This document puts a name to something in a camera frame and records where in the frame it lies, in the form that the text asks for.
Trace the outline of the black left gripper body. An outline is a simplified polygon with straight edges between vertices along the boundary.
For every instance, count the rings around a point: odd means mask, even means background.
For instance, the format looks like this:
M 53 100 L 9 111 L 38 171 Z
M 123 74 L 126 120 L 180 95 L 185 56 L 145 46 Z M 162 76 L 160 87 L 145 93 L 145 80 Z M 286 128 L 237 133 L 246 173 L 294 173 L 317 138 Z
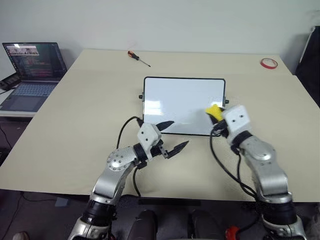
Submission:
M 171 151 L 167 151 L 163 147 L 164 142 L 160 140 L 156 145 L 152 147 L 152 157 L 157 157 L 162 155 L 165 159 L 169 159 L 173 156 L 173 153 Z

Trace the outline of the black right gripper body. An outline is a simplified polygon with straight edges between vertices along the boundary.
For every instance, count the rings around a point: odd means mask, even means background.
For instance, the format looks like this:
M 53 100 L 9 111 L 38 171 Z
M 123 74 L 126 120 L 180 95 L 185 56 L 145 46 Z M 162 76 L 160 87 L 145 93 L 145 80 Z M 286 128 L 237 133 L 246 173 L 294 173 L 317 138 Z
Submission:
M 228 125 L 225 120 L 221 120 L 213 125 L 211 130 L 211 135 L 214 137 L 224 137 L 227 138 L 229 136 Z

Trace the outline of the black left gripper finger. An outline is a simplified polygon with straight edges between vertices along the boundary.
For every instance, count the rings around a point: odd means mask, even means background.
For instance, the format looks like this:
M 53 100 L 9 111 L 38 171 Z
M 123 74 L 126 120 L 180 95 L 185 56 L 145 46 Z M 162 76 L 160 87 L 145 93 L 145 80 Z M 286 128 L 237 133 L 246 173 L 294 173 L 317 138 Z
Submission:
M 180 153 L 184 148 L 185 146 L 189 143 L 189 141 L 185 141 L 185 142 L 182 142 L 178 145 L 176 145 L 173 150 L 171 151 L 168 151 L 167 152 L 167 159 L 170 159 L 172 158 L 173 156 L 177 155 L 178 153 Z
M 168 120 L 168 121 L 158 123 L 156 125 L 156 127 L 160 132 L 162 132 L 163 130 L 167 129 L 168 127 L 170 127 L 174 123 L 175 123 L 174 121 Z

